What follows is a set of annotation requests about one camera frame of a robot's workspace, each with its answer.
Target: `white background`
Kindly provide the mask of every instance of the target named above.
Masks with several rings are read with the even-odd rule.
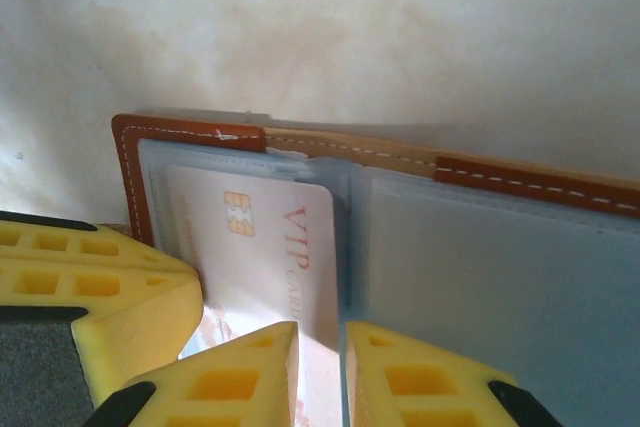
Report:
[[[146,105],[640,177],[640,0],[0,0],[0,208],[125,222]]]

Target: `black rubber pad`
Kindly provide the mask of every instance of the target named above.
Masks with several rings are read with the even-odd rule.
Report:
[[[562,427],[528,391],[499,380],[489,382],[489,388],[519,427]]]
[[[22,224],[44,225],[47,227],[58,227],[60,229],[84,230],[95,232],[98,228],[95,225],[79,220],[57,219],[55,217],[42,217],[40,215],[20,214],[17,212],[7,212],[0,210],[0,220],[8,222],[20,222]]]
[[[93,404],[71,332],[78,307],[0,306],[0,426],[77,427]]]
[[[105,400],[82,427],[126,427],[155,393],[152,382],[138,382]]]

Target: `card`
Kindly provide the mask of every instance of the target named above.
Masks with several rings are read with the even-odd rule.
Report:
[[[269,324],[300,328],[296,426],[341,425],[333,199],[318,185],[171,165],[181,257],[205,315],[182,357]]]

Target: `white stitching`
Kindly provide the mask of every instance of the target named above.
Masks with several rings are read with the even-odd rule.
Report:
[[[127,170],[127,177],[128,177],[128,182],[129,182],[129,187],[131,189],[131,200],[133,201],[133,214],[135,217],[135,227],[136,227],[136,232],[138,234],[138,238],[140,238],[142,236],[142,232],[140,229],[140,213],[138,212],[138,202],[137,202],[137,198],[136,198],[136,192],[135,192],[135,187],[133,185],[133,178],[131,176],[131,163],[129,161],[129,154],[127,152],[127,147],[126,147],[126,143],[125,143],[125,134],[128,130],[131,129],[135,129],[135,130],[151,130],[151,131],[155,131],[155,132],[166,132],[166,133],[170,133],[170,134],[184,134],[184,135],[193,135],[196,137],[217,137],[220,140],[240,140],[240,139],[259,139],[260,136],[258,135],[240,135],[240,136],[226,136],[225,134],[222,134],[219,130],[216,131],[215,134],[212,133],[208,133],[208,132],[192,132],[189,130],[172,130],[172,129],[161,129],[159,127],[143,127],[143,126],[139,126],[139,125],[128,125],[126,126],[124,129],[122,129],[122,132],[120,134],[120,142],[122,145],[122,152],[124,154],[124,160],[125,160],[125,165],[126,165],[126,170]],[[402,160],[404,162],[410,162],[412,164],[417,164],[417,165],[424,165],[427,167],[436,167],[436,170],[440,171],[440,172],[455,172],[458,175],[470,175],[473,178],[484,178],[485,176],[483,174],[479,174],[479,173],[469,173],[466,170],[456,170],[454,171],[453,169],[449,169],[446,167],[438,167],[437,164],[435,162],[427,162],[424,160],[418,160],[418,159],[411,159],[409,157],[401,157],[398,155],[393,155],[393,154],[389,154],[388,152],[376,152],[373,150],[363,150],[360,149],[358,147],[349,147],[348,145],[343,145],[343,144],[334,144],[334,143],[327,143],[327,142],[314,142],[311,140],[302,140],[302,139],[294,139],[294,138],[286,138],[286,137],[270,137],[270,136],[265,136],[265,139],[268,140],[278,140],[278,141],[282,141],[282,142],[295,142],[298,144],[310,144],[310,145],[319,145],[319,146],[323,146],[323,147],[331,147],[334,149],[340,149],[340,150],[352,150],[353,152],[360,152],[366,155],[375,155],[377,157],[385,157],[385,158],[395,158],[398,160]],[[496,181],[496,182],[502,182],[505,179],[501,178],[501,177],[489,177],[489,180],[492,181]],[[532,189],[542,189],[543,186],[541,185],[537,185],[537,184],[525,184],[523,182],[517,181],[517,180],[508,180],[507,181],[509,184],[511,185],[523,185]],[[561,189],[559,187],[546,187],[547,190],[552,191],[552,192],[563,192],[564,189]],[[587,194],[583,193],[583,192],[577,192],[577,191],[570,191],[569,192],[570,195],[574,195],[577,197],[583,197],[585,199],[591,200],[593,202],[598,202],[598,203],[605,203],[605,204],[613,204],[613,201],[611,201],[610,199],[604,199],[601,197],[592,197],[589,198],[587,197]],[[625,210],[639,210],[639,208],[635,205],[631,205],[631,204],[625,204],[625,203],[618,203],[618,204],[614,204],[615,207],[620,208],[620,209],[625,209]]]
[[[393,158],[397,160],[402,160],[403,162],[409,162],[416,165],[424,165],[427,167],[435,167],[435,162],[428,162],[425,160],[411,159],[409,157],[401,157],[399,155],[393,155],[388,152],[376,152],[375,150],[369,149],[361,149],[360,147],[350,147],[348,145],[343,144],[333,144],[328,142],[316,142],[314,140],[302,140],[302,139],[292,139],[288,137],[271,137],[265,136],[267,140],[279,140],[281,142],[296,142],[298,144],[309,144],[309,145],[319,145],[321,147],[331,147],[333,149],[341,149],[341,150],[351,150],[353,152],[365,154],[365,155],[375,155],[376,157],[385,157],[385,158]]]
[[[136,233],[138,234],[138,239],[142,237],[142,231],[140,228],[140,212],[138,212],[138,199],[136,197],[136,189],[133,185],[133,177],[131,176],[131,162],[129,160],[129,153],[127,152],[127,144],[125,142],[125,134],[128,130],[152,130],[154,132],[166,132],[168,134],[185,134],[185,135],[193,135],[196,137],[217,137],[220,138],[224,134],[222,134],[219,130],[216,131],[215,134],[207,133],[207,132],[191,132],[189,130],[172,130],[172,129],[161,129],[159,127],[143,127],[140,125],[128,125],[122,132],[120,133],[120,143],[122,145],[122,152],[124,154],[124,163],[127,169],[127,177],[129,182],[129,188],[131,190],[131,201],[133,202],[133,216],[135,222]],[[259,139],[258,135],[239,135],[235,136],[236,139],[228,138],[228,140],[240,140],[240,139]]]
[[[478,178],[478,179],[483,179],[486,176],[484,174],[478,174],[478,173],[469,173],[466,170],[454,170],[448,167],[436,167],[436,170],[439,172],[451,172],[454,174],[458,174],[458,175],[468,175],[470,177],[474,177],[474,178]],[[486,177],[487,180],[493,180],[496,182],[501,182],[504,181],[505,179],[503,179],[502,177]],[[538,185],[538,184],[526,184],[524,182],[521,182],[519,180],[508,180],[507,183],[511,184],[511,185],[521,185],[524,187],[528,187],[531,189],[537,189],[537,190],[541,190],[541,189],[546,189],[550,192],[558,192],[558,193],[564,193],[565,195],[573,195],[575,197],[582,197],[583,199],[586,200],[590,200],[592,202],[597,202],[600,204],[611,204],[614,207],[618,208],[618,209],[624,209],[624,210],[640,210],[640,207],[633,205],[633,204],[625,204],[625,203],[614,203],[613,200],[611,199],[605,199],[602,197],[589,197],[586,193],[584,192],[578,192],[576,190],[570,190],[570,191],[566,191],[565,189],[561,188],[561,187],[552,187],[552,186],[542,186],[542,185]]]

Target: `leather trim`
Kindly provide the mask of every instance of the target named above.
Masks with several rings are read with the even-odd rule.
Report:
[[[446,156],[439,156],[436,164],[438,182],[640,218],[640,192],[637,186],[624,187],[623,181],[595,182],[540,167],[526,170],[524,164],[507,167]]]
[[[440,151],[355,134],[264,127],[268,147],[303,152],[310,157],[339,157],[369,167],[433,177]]]
[[[265,151],[264,132],[252,125],[120,114],[112,119],[111,129],[122,169],[133,238],[152,247],[153,233],[138,155],[140,139]]]
[[[138,141],[156,139],[265,152],[266,147],[337,157],[438,182],[640,218],[637,181],[537,164],[462,155],[361,135],[121,114],[112,130],[124,179],[132,236],[153,246]]]

